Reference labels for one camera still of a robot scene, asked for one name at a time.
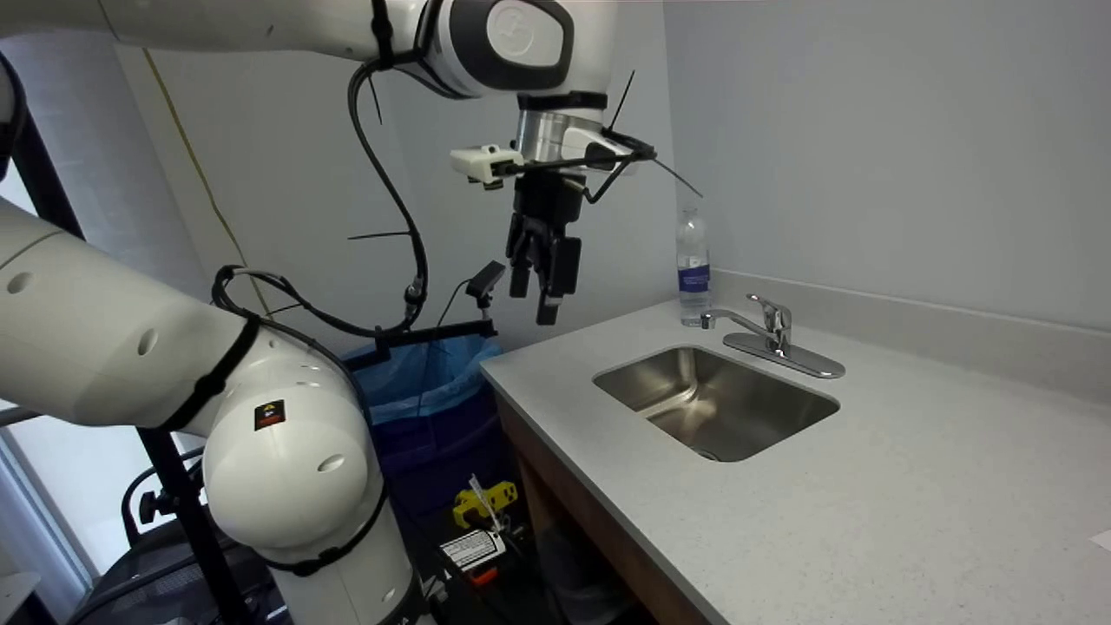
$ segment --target white countertop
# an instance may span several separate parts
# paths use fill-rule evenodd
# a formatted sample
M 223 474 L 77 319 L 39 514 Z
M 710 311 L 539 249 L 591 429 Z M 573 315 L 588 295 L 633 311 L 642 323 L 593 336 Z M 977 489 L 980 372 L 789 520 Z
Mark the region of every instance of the white countertop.
M 717 622 L 1111 622 L 1108 404 L 797 326 L 794 343 L 846 364 L 818 383 L 723 348 L 724 330 L 684 330 L 668 304 L 487 376 Z M 709 463 L 593 386 L 668 348 L 744 361 L 841 415 Z

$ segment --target white wall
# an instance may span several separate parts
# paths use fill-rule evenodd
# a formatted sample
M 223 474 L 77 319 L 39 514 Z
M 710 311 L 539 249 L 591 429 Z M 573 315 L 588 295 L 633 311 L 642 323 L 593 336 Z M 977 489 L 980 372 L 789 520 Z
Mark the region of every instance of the white wall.
M 639 69 L 625 128 L 655 142 L 669 160 L 669 91 L 658 0 L 625 4 L 619 41 L 619 80 Z M 169 109 L 139 52 L 122 52 L 149 135 L 184 204 L 203 270 L 238 255 L 210 220 L 210 202 L 180 148 Z M 169 88 L 177 118 L 207 174 L 216 204 L 244 239 L 244 258 L 302 285 L 323 311 L 363 323 L 400 315 L 400 292 L 409 282 L 403 239 L 346 242 L 352 234 L 397 228 L 370 167 L 359 154 L 345 111 L 352 64 L 318 56 L 188 56 L 156 52 L 156 74 Z M 449 148 L 515 139 L 515 100 L 437 100 L 403 77 L 382 80 L 384 128 L 363 111 L 382 155 L 426 228 L 435 300 L 423 323 L 435 323 L 459 277 L 475 273 L 504 255 L 511 191 L 487 195 L 452 174 Z M 639 170 L 614 187 L 610 202 L 588 208 L 584 295 L 565 307 L 559 330 L 584 326 L 646 304 L 669 289 L 675 184 Z M 530 326 L 536 304 L 499 304 L 497 323 L 511 343 L 544 336 Z M 334 348 L 352 348 L 298 315 L 283 315 Z
M 669 0 L 717 267 L 1111 330 L 1111 4 Z

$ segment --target trash bin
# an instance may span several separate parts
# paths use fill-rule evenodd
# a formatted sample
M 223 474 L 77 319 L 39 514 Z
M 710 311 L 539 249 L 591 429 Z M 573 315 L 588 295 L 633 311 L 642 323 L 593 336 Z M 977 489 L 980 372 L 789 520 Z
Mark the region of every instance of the trash bin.
M 449 510 L 470 475 L 489 488 L 515 481 L 493 388 L 480 372 L 493 356 L 499 343 L 471 335 L 391 348 L 387 361 L 352 368 L 409 547 L 449 539 Z

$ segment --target sink basin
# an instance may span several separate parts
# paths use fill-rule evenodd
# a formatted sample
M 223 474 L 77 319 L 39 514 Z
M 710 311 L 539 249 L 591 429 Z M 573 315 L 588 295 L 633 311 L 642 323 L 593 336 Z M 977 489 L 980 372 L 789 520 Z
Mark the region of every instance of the sink basin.
M 841 404 L 699 348 L 678 348 L 619 372 L 596 388 L 716 463 L 744 463 L 825 420 Z

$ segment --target water bottle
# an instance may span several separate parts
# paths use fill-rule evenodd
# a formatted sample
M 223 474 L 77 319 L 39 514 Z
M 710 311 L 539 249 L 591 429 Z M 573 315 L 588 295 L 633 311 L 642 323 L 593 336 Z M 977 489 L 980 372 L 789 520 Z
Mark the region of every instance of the water bottle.
M 709 311 L 709 239 L 699 204 L 681 208 L 678 246 L 678 289 L 681 289 L 681 323 L 699 326 Z

